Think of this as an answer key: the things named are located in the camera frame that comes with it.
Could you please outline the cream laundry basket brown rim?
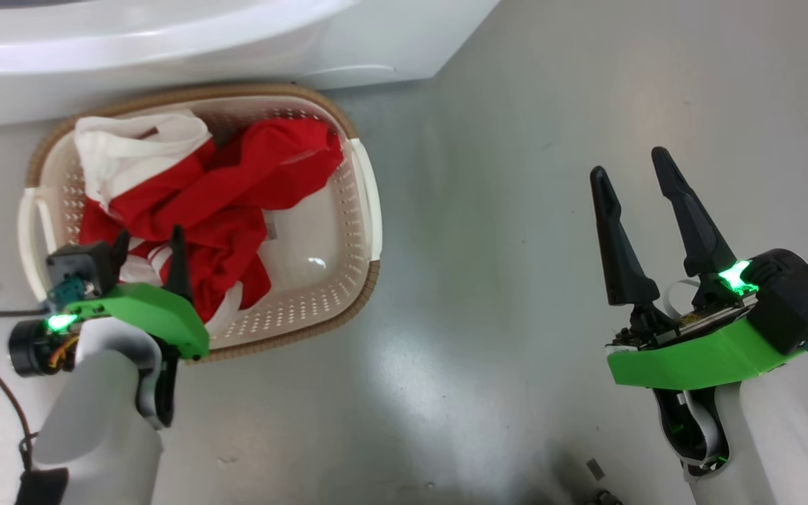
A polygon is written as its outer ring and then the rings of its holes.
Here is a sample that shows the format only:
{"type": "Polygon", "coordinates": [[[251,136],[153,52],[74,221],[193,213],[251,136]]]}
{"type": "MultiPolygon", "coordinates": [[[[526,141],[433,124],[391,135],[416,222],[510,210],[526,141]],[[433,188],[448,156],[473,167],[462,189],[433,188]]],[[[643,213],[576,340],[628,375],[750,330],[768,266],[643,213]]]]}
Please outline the cream laundry basket brown rim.
{"type": "MultiPolygon", "coordinates": [[[[278,239],[261,249],[272,288],[255,307],[213,333],[208,361],[260,353],[322,335],[368,303],[384,246],[375,173],[355,125],[327,97],[292,83],[211,84],[166,90],[92,109],[131,118],[188,109],[218,142],[262,119],[320,119],[339,137],[343,161],[323,189],[292,210],[276,211],[278,239]]],[[[41,256],[76,242],[83,176],[74,148],[76,118],[49,131],[29,158],[18,208],[18,250],[32,293],[45,297],[41,256]]]]}

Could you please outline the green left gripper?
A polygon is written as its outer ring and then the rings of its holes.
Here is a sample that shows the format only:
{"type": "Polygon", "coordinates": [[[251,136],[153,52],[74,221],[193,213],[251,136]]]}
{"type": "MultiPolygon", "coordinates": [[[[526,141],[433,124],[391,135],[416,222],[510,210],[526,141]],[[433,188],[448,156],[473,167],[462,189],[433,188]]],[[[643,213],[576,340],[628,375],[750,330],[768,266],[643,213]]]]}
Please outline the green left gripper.
{"type": "MultiPolygon", "coordinates": [[[[130,234],[122,228],[110,246],[115,276],[121,275],[129,243],[130,234]]],[[[145,283],[118,284],[102,297],[68,304],[65,313],[76,314],[83,321],[111,316],[176,347],[183,359],[208,357],[210,335],[193,307],[187,243],[179,224],[174,224],[168,245],[170,265],[163,288],[145,283]]]]}

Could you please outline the white front-load washing machine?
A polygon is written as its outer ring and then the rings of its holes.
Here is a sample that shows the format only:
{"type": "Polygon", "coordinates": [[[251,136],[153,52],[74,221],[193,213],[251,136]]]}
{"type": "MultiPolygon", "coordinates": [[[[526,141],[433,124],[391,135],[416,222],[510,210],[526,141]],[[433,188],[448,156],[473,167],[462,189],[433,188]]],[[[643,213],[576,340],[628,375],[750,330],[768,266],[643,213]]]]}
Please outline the white front-load washing machine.
{"type": "Polygon", "coordinates": [[[500,0],[0,0],[0,126],[144,90],[435,76],[500,0]]]}

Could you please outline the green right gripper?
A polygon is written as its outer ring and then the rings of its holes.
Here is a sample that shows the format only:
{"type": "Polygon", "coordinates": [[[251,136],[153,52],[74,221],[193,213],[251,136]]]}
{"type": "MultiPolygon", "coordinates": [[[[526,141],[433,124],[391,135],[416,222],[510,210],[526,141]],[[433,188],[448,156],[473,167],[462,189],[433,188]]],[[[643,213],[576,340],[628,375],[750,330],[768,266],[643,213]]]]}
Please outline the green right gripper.
{"type": "MultiPolygon", "coordinates": [[[[685,273],[689,277],[720,273],[720,280],[744,297],[741,306],[700,316],[680,326],[680,335],[665,335],[664,343],[610,343],[606,361],[613,380],[620,386],[702,390],[762,376],[799,357],[801,349],[788,355],[776,351],[748,319],[757,303],[758,289],[743,284],[741,272],[753,261],[737,263],[670,152],[654,147],[651,156],[661,194],[673,208],[682,237],[685,273]]],[[[602,166],[591,170],[590,185],[609,305],[653,304],[660,297],[659,288],[645,275],[626,236],[620,221],[620,201],[602,166]]]]}

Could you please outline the red and white garment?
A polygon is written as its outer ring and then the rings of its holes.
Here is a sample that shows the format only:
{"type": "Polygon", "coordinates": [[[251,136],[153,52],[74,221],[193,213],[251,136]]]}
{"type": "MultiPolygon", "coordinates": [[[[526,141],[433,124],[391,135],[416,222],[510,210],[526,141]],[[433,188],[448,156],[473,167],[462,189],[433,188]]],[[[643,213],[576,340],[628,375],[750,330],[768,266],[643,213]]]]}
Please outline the red and white garment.
{"type": "Polygon", "coordinates": [[[320,191],[344,158],[318,119],[264,119],[220,146],[188,109],[82,118],[74,144],[86,183],[79,243],[128,232],[121,282],[165,287],[176,256],[169,239],[181,226],[193,305],[211,333],[270,291],[259,255],[265,212],[320,191]]]}

